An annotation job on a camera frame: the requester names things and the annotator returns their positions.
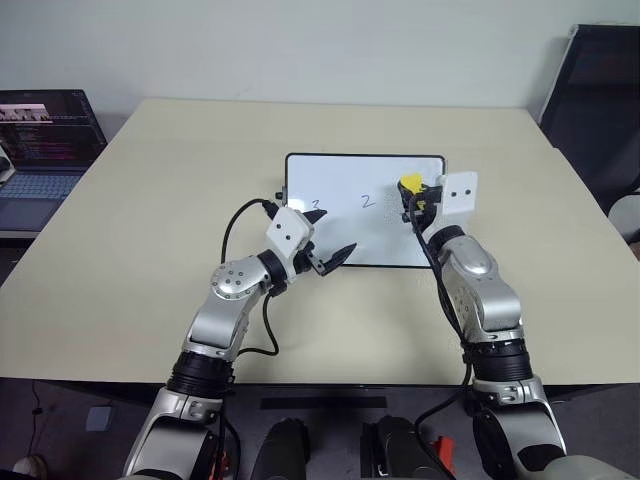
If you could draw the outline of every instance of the red part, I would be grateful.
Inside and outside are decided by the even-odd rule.
[[[440,461],[452,474],[456,473],[453,467],[453,450],[455,447],[456,443],[451,437],[438,437],[438,440],[433,442],[433,448],[435,448]]]

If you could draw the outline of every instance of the gray carpet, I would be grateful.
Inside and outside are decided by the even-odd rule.
[[[116,479],[147,408],[112,402],[115,416],[108,432],[85,432],[91,406],[108,401],[59,386],[36,382],[44,413],[38,417],[34,451],[49,464],[52,480]],[[249,477],[258,448],[267,431],[285,417],[302,419],[311,435],[308,478],[360,478],[362,422],[385,414],[414,418],[445,398],[445,388],[291,388],[238,386],[228,403],[228,416],[242,437],[241,477]],[[384,397],[386,408],[261,409],[263,399],[281,402],[287,397]],[[554,402],[569,453],[598,457],[633,475],[640,475],[638,460],[640,386],[621,385],[582,393]],[[34,399],[28,380],[0,380],[0,468],[10,468],[26,454],[31,436]],[[486,479],[475,450],[471,421],[454,405],[428,422],[432,438],[453,437],[454,463],[460,480]]]

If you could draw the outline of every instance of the yellow object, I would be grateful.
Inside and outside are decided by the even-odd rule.
[[[414,195],[423,191],[422,175],[419,173],[405,175],[400,179],[400,184]]]

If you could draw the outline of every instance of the table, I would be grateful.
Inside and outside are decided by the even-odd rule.
[[[158,99],[140,105],[0,289],[0,376],[165,381],[229,217],[281,188],[292,151],[441,154],[449,171],[478,171],[469,233],[521,297],[536,373],[548,384],[639,380],[638,264],[525,111]],[[261,251],[267,225],[260,208],[243,215],[229,258]],[[259,313],[245,345],[268,345]],[[310,273],[270,316],[281,353],[240,357],[239,382],[462,377],[427,271]]]

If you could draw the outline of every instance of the shoe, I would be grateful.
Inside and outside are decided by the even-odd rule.
[[[40,455],[21,458],[13,466],[13,473],[29,475],[37,480],[47,480],[47,464]]]

